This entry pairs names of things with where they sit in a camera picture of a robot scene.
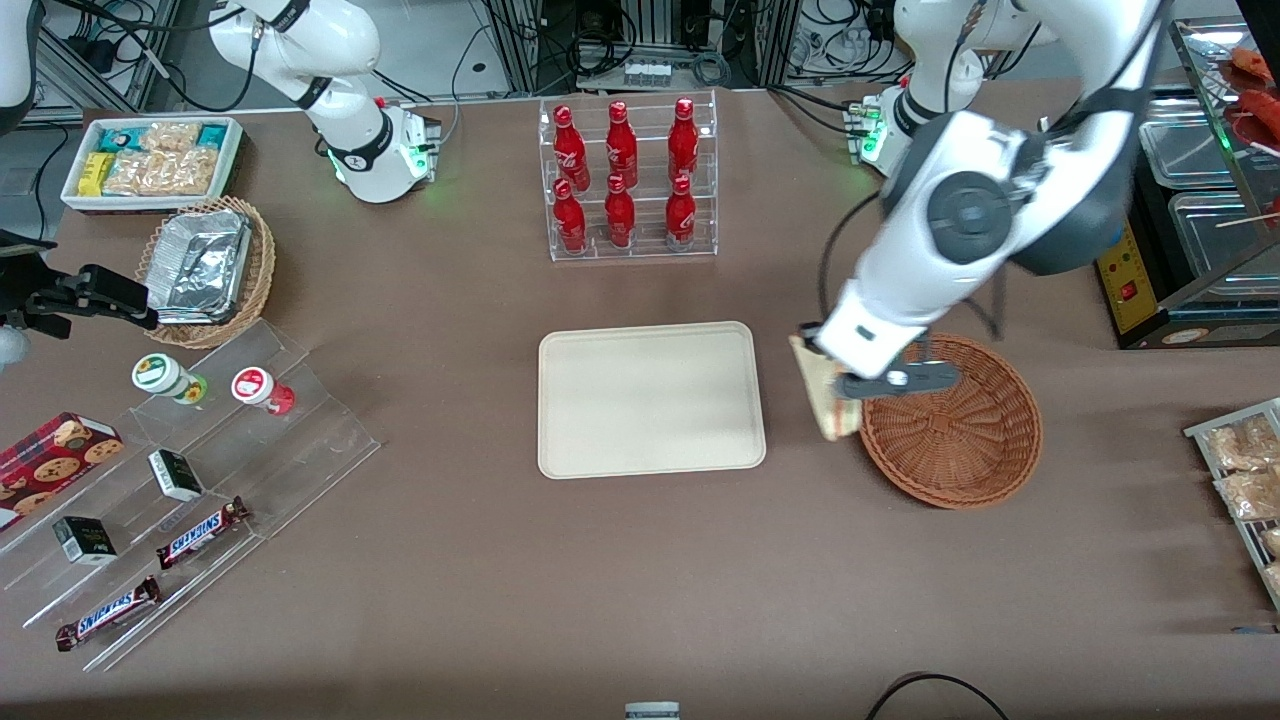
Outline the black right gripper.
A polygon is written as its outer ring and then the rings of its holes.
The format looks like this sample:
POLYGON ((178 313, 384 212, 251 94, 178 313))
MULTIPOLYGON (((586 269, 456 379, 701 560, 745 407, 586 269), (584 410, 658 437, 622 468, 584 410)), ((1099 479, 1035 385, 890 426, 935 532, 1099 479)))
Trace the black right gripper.
POLYGON ((55 241, 1 233, 1 324, 32 329, 46 336, 69 336, 74 316, 109 316, 145 331, 157 328, 157 314, 148 306, 147 288, 109 268, 83 265, 61 284, 76 296, 44 296, 55 290, 65 273, 49 268, 44 255, 55 241))

